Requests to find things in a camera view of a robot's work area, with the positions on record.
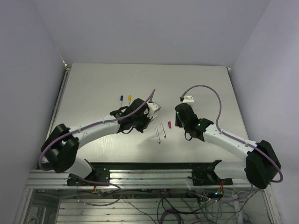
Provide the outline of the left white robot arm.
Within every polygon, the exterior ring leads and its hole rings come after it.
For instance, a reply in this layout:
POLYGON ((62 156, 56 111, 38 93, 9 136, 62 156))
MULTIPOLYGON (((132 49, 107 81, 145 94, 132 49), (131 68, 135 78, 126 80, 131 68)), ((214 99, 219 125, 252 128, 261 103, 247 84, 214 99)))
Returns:
POLYGON ((86 159, 77 157, 78 150, 84 145, 117 133, 130 133, 133 129, 143 133, 155 118, 160 106, 152 101, 137 98, 129 106, 110 112, 102 120, 85 127, 69 128, 60 124, 54 128, 42 146, 42 157, 47 163, 39 163, 43 170, 56 173, 69 172, 84 185, 101 182, 108 183, 106 170, 96 170, 86 159))

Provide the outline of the red marker pen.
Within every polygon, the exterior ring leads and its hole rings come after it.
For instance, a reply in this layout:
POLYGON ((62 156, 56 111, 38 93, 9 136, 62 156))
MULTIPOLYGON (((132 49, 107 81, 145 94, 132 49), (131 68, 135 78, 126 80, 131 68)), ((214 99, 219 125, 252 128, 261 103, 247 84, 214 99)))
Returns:
POLYGON ((156 131, 156 135, 157 135, 158 143, 161 144, 160 134, 159 134, 159 131, 158 131, 158 128, 157 128, 157 127, 155 127, 155 131, 156 131))

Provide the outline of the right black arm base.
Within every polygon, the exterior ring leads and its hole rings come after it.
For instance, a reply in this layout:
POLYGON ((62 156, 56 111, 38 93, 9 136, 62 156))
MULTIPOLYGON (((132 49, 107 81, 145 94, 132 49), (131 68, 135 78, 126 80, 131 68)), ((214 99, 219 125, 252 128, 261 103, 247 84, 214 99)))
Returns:
POLYGON ((192 180, 193 186, 216 186, 223 182, 224 185, 232 185, 231 178, 220 178, 215 173, 215 167, 222 162, 222 160, 215 160, 214 162, 204 163, 191 163, 190 168, 192 170, 188 179, 192 180))

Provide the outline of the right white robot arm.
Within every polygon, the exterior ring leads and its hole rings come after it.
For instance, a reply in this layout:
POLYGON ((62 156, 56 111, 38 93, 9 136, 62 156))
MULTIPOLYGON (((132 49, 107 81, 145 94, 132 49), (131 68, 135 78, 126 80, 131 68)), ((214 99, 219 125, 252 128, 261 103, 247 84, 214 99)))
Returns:
POLYGON ((265 189, 280 172, 281 164, 269 142, 240 139, 231 133, 220 131, 214 122, 205 118, 199 119, 187 103, 177 105, 175 111, 179 120, 178 126, 183 128, 191 139, 214 144, 241 159, 240 162, 233 163, 218 162, 206 173, 210 184, 215 185, 222 179, 241 179, 249 181, 259 189, 265 189))

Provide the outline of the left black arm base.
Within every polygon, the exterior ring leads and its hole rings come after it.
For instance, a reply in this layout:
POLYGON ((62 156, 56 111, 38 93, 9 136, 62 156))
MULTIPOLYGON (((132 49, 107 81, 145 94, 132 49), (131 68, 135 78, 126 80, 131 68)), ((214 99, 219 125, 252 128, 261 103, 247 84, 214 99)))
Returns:
POLYGON ((69 177, 68 186, 87 186, 102 182, 99 186, 105 186, 110 180, 110 172, 105 167, 94 168, 87 160, 75 159, 74 164, 67 170, 69 177))

